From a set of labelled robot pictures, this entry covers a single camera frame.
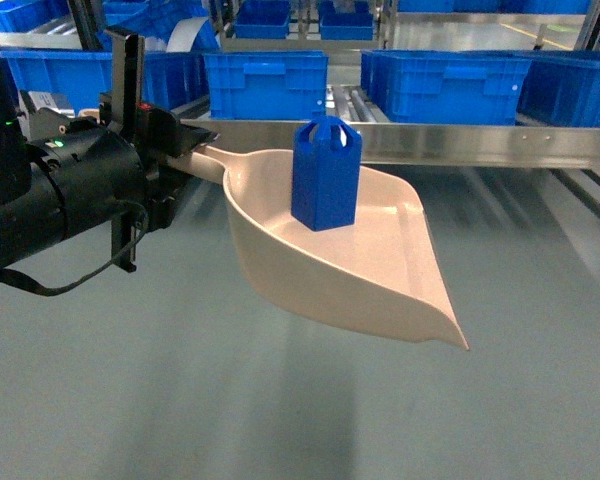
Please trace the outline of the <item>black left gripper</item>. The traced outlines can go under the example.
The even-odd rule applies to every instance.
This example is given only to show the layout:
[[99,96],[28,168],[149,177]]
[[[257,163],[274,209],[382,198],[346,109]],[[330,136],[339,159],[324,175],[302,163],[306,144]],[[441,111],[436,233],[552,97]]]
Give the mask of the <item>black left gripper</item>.
[[145,204],[149,231],[168,228],[179,208],[189,175],[167,164],[204,145],[213,143],[216,133],[181,123],[171,111],[141,102],[137,106],[136,129],[130,140],[139,154],[147,178]]

